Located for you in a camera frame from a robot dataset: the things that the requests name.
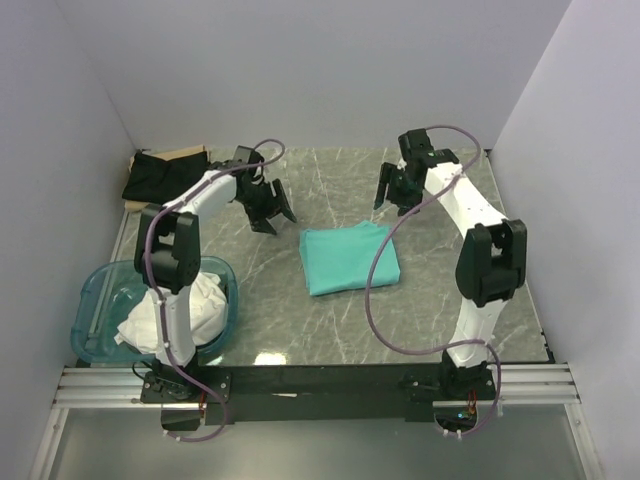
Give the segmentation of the turquoise t-shirt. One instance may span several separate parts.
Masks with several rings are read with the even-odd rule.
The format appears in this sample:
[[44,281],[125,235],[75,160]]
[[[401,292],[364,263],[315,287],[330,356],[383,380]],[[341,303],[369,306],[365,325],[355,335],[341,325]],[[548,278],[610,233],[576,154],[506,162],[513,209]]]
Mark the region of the turquoise t-shirt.
[[300,234],[299,253],[306,286],[312,296],[366,287],[375,255],[378,259],[371,285],[394,285],[400,266],[394,244],[384,243],[389,226],[363,221],[352,227],[306,229]]

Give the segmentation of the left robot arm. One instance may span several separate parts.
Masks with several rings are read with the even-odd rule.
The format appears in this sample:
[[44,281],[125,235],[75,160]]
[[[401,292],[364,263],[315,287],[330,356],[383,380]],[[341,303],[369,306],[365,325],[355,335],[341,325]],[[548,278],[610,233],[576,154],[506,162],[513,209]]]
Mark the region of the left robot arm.
[[265,168],[285,150],[276,139],[239,146],[231,159],[213,163],[181,195],[143,209],[134,267],[151,295],[158,341],[145,394],[166,393],[176,402],[210,395],[198,376],[190,325],[190,290],[201,267],[200,220],[237,202],[256,233],[274,235],[271,220],[279,215],[295,223],[282,182],[265,179]]

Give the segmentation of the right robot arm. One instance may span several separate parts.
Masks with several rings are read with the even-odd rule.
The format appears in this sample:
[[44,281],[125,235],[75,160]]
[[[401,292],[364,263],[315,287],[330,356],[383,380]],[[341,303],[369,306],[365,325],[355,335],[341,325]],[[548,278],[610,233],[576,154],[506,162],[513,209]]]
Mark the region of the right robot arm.
[[527,228],[494,208],[468,178],[470,166],[435,148],[427,129],[409,130],[398,143],[401,159],[382,164],[374,206],[395,205],[403,225],[438,202],[463,238],[455,268],[462,303],[451,341],[438,349],[437,381],[443,396],[460,399],[497,385],[499,373],[487,363],[497,357],[490,342],[500,314],[525,283]]

